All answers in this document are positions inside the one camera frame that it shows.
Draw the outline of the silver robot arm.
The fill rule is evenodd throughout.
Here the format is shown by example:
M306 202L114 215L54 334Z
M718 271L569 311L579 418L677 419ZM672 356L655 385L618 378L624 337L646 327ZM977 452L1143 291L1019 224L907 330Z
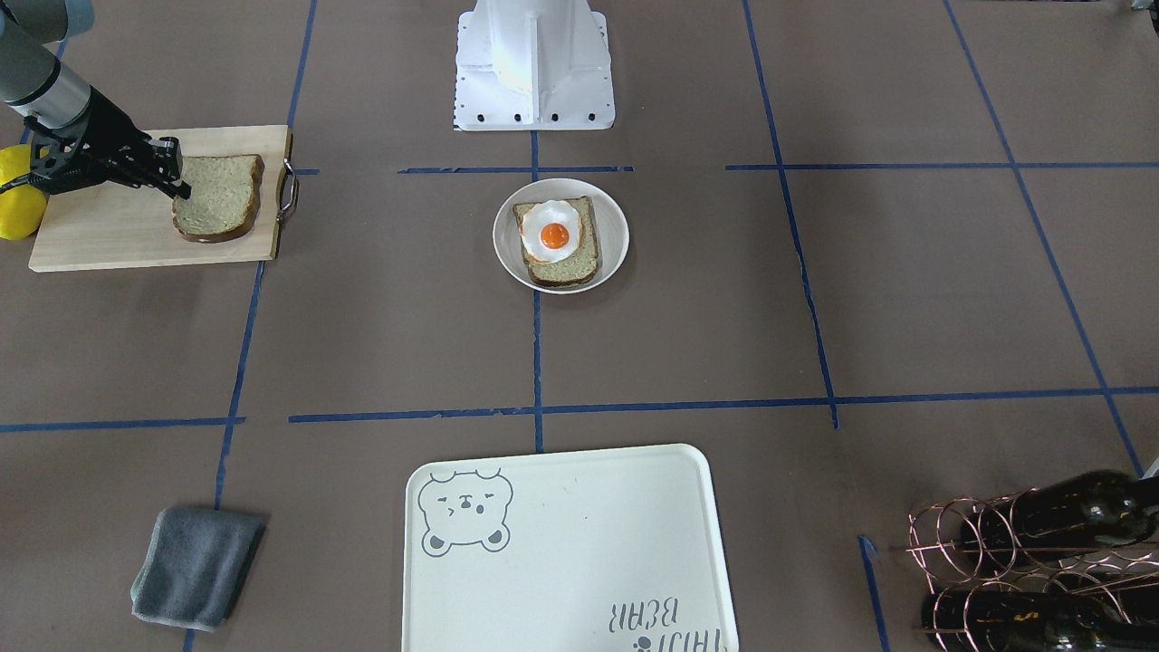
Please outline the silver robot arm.
M48 50L50 43L92 29L92 1L3 1L1 7L1 98L32 133L29 173L3 182L3 191L32 186L61 195L115 182L190 198L178 139L137 129L127 113Z

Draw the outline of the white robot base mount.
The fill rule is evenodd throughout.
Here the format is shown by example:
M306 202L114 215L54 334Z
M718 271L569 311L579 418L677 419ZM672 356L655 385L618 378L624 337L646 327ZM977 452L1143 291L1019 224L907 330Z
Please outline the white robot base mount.
M612 129L608 21L588 1L478 1L455 24L453 129Z

